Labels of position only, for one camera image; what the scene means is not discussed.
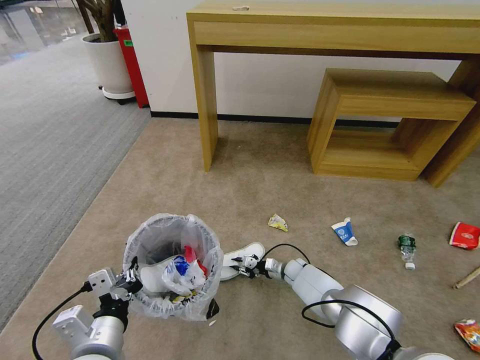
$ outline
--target reflective floor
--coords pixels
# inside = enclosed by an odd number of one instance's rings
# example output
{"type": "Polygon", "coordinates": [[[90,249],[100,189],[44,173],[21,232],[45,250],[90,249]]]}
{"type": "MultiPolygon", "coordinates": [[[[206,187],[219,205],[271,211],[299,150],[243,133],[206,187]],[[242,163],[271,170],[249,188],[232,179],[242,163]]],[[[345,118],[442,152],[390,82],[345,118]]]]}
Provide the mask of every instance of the reflective floor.
{"type": "Polygon", "coordinates": [[[25,1],[3,7],[2,3],[0,66],[87,31],[77,3],[71,0],[25,1]]]}

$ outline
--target trash bag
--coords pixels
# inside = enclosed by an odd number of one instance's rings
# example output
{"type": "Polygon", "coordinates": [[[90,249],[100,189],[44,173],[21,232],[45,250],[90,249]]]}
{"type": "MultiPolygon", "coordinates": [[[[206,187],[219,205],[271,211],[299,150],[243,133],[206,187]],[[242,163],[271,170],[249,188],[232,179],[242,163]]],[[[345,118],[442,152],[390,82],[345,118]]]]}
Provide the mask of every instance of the trash bag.
{"type": "Polygon", "coordinates": [[[160,213],[145,221],[128,238],[123,271],[129,269],[134,257],[139,267],[153,265],[183,254],[185,246],[190,246],[206,267],[201,290],[187,301],[173,303],[171,296],[143,288],[133,296],[130,309],[148,317],[175,316],[189,321],[204,321],[218,313],[214,296],[219,288],[224,253],[215,233],[195,215],[160,213]]]}

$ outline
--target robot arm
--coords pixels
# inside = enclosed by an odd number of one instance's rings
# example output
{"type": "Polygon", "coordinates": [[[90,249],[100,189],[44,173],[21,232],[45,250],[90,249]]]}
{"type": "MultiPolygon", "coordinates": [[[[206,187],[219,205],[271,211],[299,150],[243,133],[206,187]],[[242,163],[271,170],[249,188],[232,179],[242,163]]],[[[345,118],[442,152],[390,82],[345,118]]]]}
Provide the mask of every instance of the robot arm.
{"type": "Polygon", "coordinates": [[[284,264],[273,258],[244,256],[239,267],[240,274],[251,279],[265,275],[289,284],[307,305],[303,317],[334,328],[336,338],[353,359],[453,360],[443,354],[401,347],[395,335],[402,314],[396,308],[357,285],[344,288],[328,273],[301,258],[284,264]],[[309,308],[322,323],[304,315],[309,308]]]}
{"type": "Polygon", "coordinates": [[[100,299],[100,310],[90,315],[77,305],[62,311],[52,326],[70,344],[71,359],[122,360],[129,301],[142,288],[136,264],[118,276],[104,268],[91,274],[88,283],[100,299]]]}

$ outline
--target wooden console table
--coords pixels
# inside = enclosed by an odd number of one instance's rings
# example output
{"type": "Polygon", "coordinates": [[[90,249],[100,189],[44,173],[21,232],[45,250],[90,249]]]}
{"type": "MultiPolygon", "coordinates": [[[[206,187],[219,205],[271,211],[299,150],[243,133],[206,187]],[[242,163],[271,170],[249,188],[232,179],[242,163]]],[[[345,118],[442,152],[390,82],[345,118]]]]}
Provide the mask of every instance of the wooden console table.
{"type": "MultiPolygon", "coordinates": [[[[450,84],[480,101],[478,5],[204,2],[186,17],[206,172],[218,139],[214,52],[462,60],[450,84]]],[[[477,104],[427,180],[439,186],[479,141],[477,104]]]]}

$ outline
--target potted plant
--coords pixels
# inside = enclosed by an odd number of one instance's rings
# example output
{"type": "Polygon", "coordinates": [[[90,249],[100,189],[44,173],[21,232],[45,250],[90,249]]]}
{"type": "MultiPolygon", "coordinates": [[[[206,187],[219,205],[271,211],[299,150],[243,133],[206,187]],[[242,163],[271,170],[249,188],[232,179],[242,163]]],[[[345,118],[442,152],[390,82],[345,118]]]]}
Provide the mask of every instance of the potted plant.
{"type": "Polygon", "coordinates": [[[103,95],[120,102],[134,97],[135,93],[114,33],[115,2],[116,0],[78,0],[78,6],[88,9],[98,26],[98,33],[87,35],[82,40],[102,86],[103,95]]]}

